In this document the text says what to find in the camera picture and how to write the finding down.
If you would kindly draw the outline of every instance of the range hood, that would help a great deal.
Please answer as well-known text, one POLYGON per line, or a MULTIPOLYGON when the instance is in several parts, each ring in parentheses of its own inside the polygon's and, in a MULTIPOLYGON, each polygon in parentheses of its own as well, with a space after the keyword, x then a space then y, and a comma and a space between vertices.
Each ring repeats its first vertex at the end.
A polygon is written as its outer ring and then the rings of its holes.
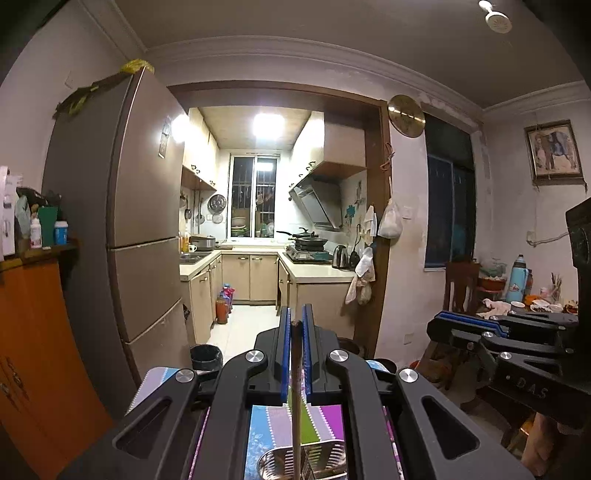
POLYGON ((340 231, 340 187, 337 184, 308 180, 290 190, 290 195, 310 218, 314 228, 340 231))

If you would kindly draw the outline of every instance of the white bottle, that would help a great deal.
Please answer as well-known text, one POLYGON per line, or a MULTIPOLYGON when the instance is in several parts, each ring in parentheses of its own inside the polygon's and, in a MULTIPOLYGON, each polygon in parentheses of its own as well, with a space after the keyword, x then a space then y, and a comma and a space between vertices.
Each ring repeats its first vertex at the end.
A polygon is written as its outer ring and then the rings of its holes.
POLYGON ((31 248, 41 248, 41 222, 39 218, 31 220, 31 248))

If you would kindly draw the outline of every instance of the wooden door frame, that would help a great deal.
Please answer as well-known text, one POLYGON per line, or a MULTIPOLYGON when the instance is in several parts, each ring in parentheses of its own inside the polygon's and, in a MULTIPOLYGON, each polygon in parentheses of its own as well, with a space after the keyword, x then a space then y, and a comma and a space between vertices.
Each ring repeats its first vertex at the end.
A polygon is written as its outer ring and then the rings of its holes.
MULTIPOLYGON (((221 80, 185 83, 168 87, 183 108, 251 105, 283 106, 324 112, 328 117, 351 121, 365 130, 365 160, 367 167, 367 205, 373 205, 381 219, 389 199, 388 179, 391 165, 382 169, 388 159, 386 144, 390 142, 388 104, 384 100, 314 85, 270 82, 266 80, 221 80)), ((374 266, 376 280, 371 284, 372 298, 360 306, 355 322, 357 343, 363 345, 367 356, 373 357, 378 341, 384 309, 390 242, 376 237, 374 266)))

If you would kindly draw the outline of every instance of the kettle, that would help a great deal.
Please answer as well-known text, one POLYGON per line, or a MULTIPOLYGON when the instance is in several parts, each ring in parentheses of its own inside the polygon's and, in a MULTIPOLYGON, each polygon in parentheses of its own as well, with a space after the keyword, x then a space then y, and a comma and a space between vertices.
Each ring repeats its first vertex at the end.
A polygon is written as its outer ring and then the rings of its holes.
POLYGON ((349 268, 349 261, 347 259, 347 247, 344 245, 337 245, 333 252, 333 268, 349 268))

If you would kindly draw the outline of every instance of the kitchen sink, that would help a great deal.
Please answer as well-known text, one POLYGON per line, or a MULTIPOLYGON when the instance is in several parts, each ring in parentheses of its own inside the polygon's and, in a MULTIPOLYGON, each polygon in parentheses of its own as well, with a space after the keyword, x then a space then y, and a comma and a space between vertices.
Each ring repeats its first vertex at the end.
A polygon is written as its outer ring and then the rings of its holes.
POLYGON ((208 256, 210 253, 211 252, 191 252, 188 254, 181 254, 180 263, 181 265, 192 265, 208 256))

